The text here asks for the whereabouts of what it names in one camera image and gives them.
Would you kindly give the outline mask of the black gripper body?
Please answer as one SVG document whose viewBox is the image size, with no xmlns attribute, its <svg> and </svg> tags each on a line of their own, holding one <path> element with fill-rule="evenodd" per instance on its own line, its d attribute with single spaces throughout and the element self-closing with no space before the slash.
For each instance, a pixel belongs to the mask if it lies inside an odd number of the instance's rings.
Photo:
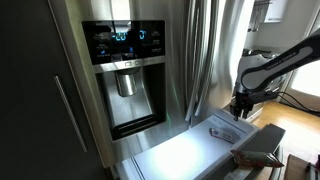
<svg viewBox="0 0 320 180">
<path fill-rule="evenodd" d="M 239 109 L 239 116 L 243 114 L 243 108 L 246 104 L 252 104 L 252 101 L 249 99 L 249 95 L 245 93 L 237 92 L 234 98 L 231 100 L 230 112 L 233 115 L 233 107 L 237 106 Z"/>
</svg>

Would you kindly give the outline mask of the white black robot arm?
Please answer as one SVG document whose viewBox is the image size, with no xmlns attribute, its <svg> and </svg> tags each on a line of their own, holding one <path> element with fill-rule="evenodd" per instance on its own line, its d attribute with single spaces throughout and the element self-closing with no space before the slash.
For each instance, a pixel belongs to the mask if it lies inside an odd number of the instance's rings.
<svg viewBox="0 0 320 180">
<path fill-rule="evenodd" d="M 247 118 L 255 104 L 275 99 L 283 75 L 320 58 L 320 28 L 284 53 L 267 60 L 261 54 L 240 59 L 230 113 Z"/>
</svg>

